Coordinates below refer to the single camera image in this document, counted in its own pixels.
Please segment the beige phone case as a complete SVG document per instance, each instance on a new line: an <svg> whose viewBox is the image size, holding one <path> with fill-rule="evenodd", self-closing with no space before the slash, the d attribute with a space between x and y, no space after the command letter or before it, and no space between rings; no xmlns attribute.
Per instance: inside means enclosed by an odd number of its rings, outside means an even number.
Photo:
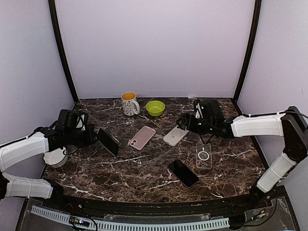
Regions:
<svg viewBox="0 0 308 231"><path fill-rule="evenodd" d="M176 146L187 134L188 130L182 130L178 126L175 126L164 138L163 141L168 145Z"/></svg>

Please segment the pink smartphone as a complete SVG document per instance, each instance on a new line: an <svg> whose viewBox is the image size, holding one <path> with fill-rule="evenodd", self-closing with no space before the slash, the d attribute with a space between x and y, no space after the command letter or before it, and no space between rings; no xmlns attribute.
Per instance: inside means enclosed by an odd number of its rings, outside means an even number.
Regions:
<svg viewBox="0 0 308 231"><path fill-rule="evenodd" d="M102 128L97 132L97 140L112 156L117 156L119 151L118 144Z"/></svg>

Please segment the clear purple phone case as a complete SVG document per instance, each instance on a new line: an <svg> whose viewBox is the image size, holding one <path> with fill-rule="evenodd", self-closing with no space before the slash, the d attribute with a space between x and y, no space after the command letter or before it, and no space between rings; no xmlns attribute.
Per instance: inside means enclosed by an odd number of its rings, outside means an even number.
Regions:
<svg viewBox="0 0 308 231"><path fill-rule="evenodd" d="M196 144L196 167L198 169L210 170L213 166L210 144L198 142Z"/></svg>

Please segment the pink phone case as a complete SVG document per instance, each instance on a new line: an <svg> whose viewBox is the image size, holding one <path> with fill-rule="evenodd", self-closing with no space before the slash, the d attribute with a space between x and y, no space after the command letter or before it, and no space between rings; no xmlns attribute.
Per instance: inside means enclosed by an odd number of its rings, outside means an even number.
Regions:
<svg viewBox="0 0 308 231"><path fill-rule="evenodd" d="M129 145L137 150L142 150L148 141L155 135L156 130L148 126L142 127L129 141Z"/></svg>

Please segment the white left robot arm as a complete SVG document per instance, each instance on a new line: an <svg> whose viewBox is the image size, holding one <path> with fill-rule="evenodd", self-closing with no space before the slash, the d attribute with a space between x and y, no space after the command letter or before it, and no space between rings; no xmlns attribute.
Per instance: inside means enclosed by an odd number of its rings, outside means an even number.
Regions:
<svg viewBox="0 0 308 231"><path fill-rule="evenodd" d="M24 160L43 155L47 165L61 167L67 161L67 146L77 149L97 141L94 125L88 123L88 114L62 109L50 127L38 127L23 138L0 146L0 197L35 197L49 199L58 210L68 206L61 193L61 185L53 180L17 177L6 170Z"/></svg>

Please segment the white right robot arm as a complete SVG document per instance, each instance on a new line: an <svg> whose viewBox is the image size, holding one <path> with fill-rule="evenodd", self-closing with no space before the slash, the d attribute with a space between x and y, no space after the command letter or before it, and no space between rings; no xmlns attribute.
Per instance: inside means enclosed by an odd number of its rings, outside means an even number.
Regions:
<svg viewBox="0 0 308 231"><path fill-rule="evenodd" d="M182 114L176 121L182 130L199 135L211 134L232 139L246 136L279 136L285 147L268 170L255 184L256 190L246 197L250 209L257 208L269 192L298 163L308 156L308 124L306 115L295 106L287 110L267 114L243 114L225 118L217 100L196 100L195 114Z"/></svg>

